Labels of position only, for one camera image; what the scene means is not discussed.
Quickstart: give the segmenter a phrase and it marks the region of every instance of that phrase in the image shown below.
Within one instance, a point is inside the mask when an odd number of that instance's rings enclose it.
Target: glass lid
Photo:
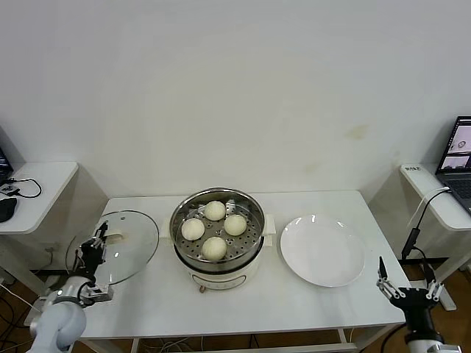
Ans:
[[[157,224],[148,215],[124,210],[103,215],[94,230],[84,229],[72,241],[67,254],[67,268],[75,258],[75,249],[91,239],[98,228],[107,222],[105,233],[105,261],[96,269],[96,281],[102,285],[115,285],[142,270],[152,259],[159,241]]]

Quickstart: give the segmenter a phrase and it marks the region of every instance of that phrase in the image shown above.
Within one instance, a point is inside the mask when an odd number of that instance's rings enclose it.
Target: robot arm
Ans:
[[[383,258],[380,257],[376,285],[391,304],[404,312],[409,331],[406,344],[411,353],[461,353],[459,346],[445,345],[443,337],[433,326],[431,309],[439,302],[444,285],[436,281],[433,269],[427,263],[424,263],[424,272],[426,289],[398,288],[388,279]]]
[[[58,291],[49,294],[43,313],[35,318],[30,332],[35,341],[28,353],[61,353],[85,331],[84,307],[113,298],[110,286],[96,284],[95,271],[105,261],[106,222],[92,239],[80,246],[72,275]]]
[[[61,353],[85,330],[82,307],[72,302],[53,304],[44,311],[36,325],[36,339],[30,353]]]

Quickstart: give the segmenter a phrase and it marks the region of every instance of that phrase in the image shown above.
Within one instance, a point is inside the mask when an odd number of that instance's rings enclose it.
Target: floor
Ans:
[[[421,279],[421,271],[416,265],[403,266],[410,280]],[[445,282],[447,289],[455,300],[458,306],[457,311],[446,312],[441,306],[433,309],[433,320],[437,330],[443,335],[447,343],[458,344],[461,346],[463,352],[471,352],[471,276],[467,272],[455,272]],[[30,290],[25,288],[21,283],[15,283],[10,287],[10,290],[17,293],[27,301],[34,301],[35,295]],[[8,301],[14,310],[14,320],[18,320],[18,325],[23,324],[24,316],[27,314],[27,306],[19,299],[12,297],[6,293],[5,290],[0,288],[0,298]],[[8,306],[0,300],[0,316],[11,321],[11,312]],[[31,336],[28,329],[15,328],[10,333],[6,333],[8,324],[0,317],[0,338],[8,340],[12,343],[4,343],[0,340],[0,352],[12,347],[7,352],[24,353],[31,346]],[[353,339],[360,335],[361,331],[354,330],[352,332]],[[405,330],[399,331],[388,342],[385,352],[408,352],[404,344]],[[346,331],[347,339],[350,336],[350,331]],[[146,339],[141,340],[139,346],[139,353],[159,353],[161,347],[165,342],[175,342],[183,338],[172,339]],[[365,349],[365,353],[373,353],[380,351],[380,345],[383,338],[374,342],[371,346]],[[132,345],[132,340],[115,340],[113,341],[117,346],[120,346],[124,352],[129,352]],[[181,342],[179,345],[169,347],[170,352],[186,351],[201,351],[201,347],[205,351],[220,350],[220,349],[247,349],[256,347],[276,347],[276,346],[304,346],[311,344],[321,343],[336,343],[339,342],[339,337],[336,331],[322,331],[322,332],[291,332],[291,333],[276,333],[276,334],[259,334],[259,335],[234,335],[234,336],[217,336],[217,337],[201,337],[188,338]],[[21,346],[13,348],[15,343],[25,343]],[[83,343],[76,343],[73,353],[91,353],[92,350],[85,346]]]

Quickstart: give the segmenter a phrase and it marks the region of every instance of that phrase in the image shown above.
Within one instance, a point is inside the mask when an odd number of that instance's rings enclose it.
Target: computer mouse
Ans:
[[[14,197],[0,200],[0,223],[8,221],[15,213],[15,207],[18,200]]]

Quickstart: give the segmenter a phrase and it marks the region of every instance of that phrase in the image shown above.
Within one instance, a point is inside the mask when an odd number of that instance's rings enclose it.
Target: white table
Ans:
[[[379,256],[395,283],[409,287],[409,282],[358,191],[252,196],[265,213],[275,217],[277,237],[273,247],[261,251],[260,268],[250,282],[227,291],[209,290],[201,294],[172,246],[161,241],[142,272],[114,286],[111,302],[85,309],[87,328],[82,339],[337,328],[342,343],[310,348],[311,352],[342,352],[361,349],[392,326],[404,322],[403,313],[389,304],[375,285]],[[184,196],[117,198],[108,202],[104,212],[138,210],[162,227],[183,199]],[[354,283],[341,288],[321,288],[300,279],[283,262],[279,235],[292,219],[310,213],[336,217],[361,236],[366,246],[366,266]],[[346,343],[342,329],[352,327],[369,329],[356,342]]]
[[[435,177],[436,164],[405,164],[400,167],[400,171],[414,190],[422,198],[427,193],[437,188],[442,188],[443,184]],[[453,232],[462,232],[464,237],[471,236],[471,216],[456,199],[449,193],[445,193],[435,198],[429,205],[433,215],[440,224]],[[435,271],[436,279],[439,282],[445,281],[454,271],[458,270],[467,261],[471,259],[471,249],[465,249],[462,252],[454,252],[447,261],[445,261]],[[422,281],[412,282],[417,286]],[[443,291],[440,296],[440,302],[444,309],[456,310],[455,303],[447,291]]]
[[[4,241],[2,235],[11,236],[34,232],[72,179],[78,166],[75,162],[47,162],[25,163],[14,165],[13,168],[15,169],[13,178],[33,178],[41,185],[43,192],[34,199],[16,197],[18,203],[15,214],[10,220],[0,223],[0,267],[35,293],[41,294],[45,289],[44,283],[29,271],[21,258],[15,255],[8,242]],[[34,182],[21,182],[15,185],[25,195],[34,195],[38,192]]]

